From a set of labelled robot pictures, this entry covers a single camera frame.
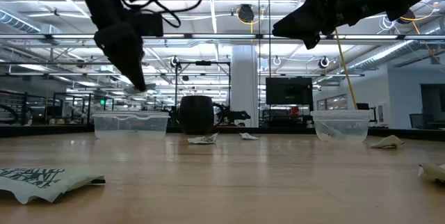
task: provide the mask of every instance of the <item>plastic tub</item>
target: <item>plastic tub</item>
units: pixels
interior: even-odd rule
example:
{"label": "plastic tub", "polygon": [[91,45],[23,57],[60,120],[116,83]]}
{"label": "plastic tub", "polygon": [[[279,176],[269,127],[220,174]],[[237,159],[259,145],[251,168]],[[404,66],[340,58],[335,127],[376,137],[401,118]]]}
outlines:
{"label": "plastic tub", "polygon": [[95,135],[103,139],[164,139],[170,116],[164,112],[104,111],[94,114]]}
{"label": "plastic tub", "polygon": [[362,142],[368,136],[368,110],[313,111],[311,115],[322,141]]}

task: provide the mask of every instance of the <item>monitor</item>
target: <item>monitor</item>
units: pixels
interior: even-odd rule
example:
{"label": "monitor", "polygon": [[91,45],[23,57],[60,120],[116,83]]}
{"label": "monitor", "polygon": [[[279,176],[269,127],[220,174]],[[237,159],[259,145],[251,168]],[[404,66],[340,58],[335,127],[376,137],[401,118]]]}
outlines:
{"label": "monitor", "polygon": [[269,105],[311,105],[311,78],[266,78],[266,103]]}

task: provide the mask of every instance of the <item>white pillar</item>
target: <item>white pillar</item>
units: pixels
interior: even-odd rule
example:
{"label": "white pillar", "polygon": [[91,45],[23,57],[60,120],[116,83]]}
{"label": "white pillar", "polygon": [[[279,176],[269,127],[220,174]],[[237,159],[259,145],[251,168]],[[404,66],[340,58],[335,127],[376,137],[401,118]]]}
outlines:
{"label": "white pillar", "polygon": [[233,111],[246,111],[251,120],[244,122],[246,127],[258,127],[258,54],[255,46],[232,46],[232,91],[230,106]]}

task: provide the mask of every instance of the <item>paper scrap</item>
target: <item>paper scrap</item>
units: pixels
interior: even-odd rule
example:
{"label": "paper scrap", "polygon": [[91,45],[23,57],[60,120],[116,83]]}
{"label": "paper scrap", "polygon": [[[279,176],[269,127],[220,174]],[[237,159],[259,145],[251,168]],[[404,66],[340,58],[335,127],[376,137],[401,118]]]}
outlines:
{"label": "paper scrap", "polygon": [[401,139],[393,135],[383,138],[379,143],[372,145],[371,148],[381,148],[381,149],[399,148],[403,144],[405,143]]}
{"label": "paper scrap", "polygon": [[244,133],[244,134],[243,133],[239,133],[239,135],[241,136],[241,139],[243,139],[243,140],[255,141],[255,140],[259,139],[258,137],[251,136],[248,133]]}
{"label": "paper scrap", "polygon": [[208,145],[208,144],[215,144],[217,137],[218,137],[218,133],[216,133],[212,136],[188,138],[187,141],[192,144]]}
{"label": "paper scrap", "polygon": [[431,163],[420,164],[419,177],[434,182],[445,183],[445,164],[442,166],[437,166]]}
{"label": "paper scrap", "polygon": [[49,202],[86,184],[104,184],[103,175],[65,169],[0,169],[0,190],[10,191],[22,204],[36,198]]}

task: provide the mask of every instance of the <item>wooden table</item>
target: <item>wooden table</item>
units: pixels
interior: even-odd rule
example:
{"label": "wooden table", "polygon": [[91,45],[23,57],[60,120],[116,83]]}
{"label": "wooden table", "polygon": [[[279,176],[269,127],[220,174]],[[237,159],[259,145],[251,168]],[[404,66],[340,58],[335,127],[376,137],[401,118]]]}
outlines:
{"label": "wooden table", "polygon": [[[378,138],[369,138],[374,143]],[[445,163],[445,143],[401,150],[267,135],[216,145],[106,141],[93,134],[0,139],[3,168],[95,170],[106,186],[58,204],[20,205],[0,193],[0,223],[444,223],[445,186],[417,177],[418,164]]]}

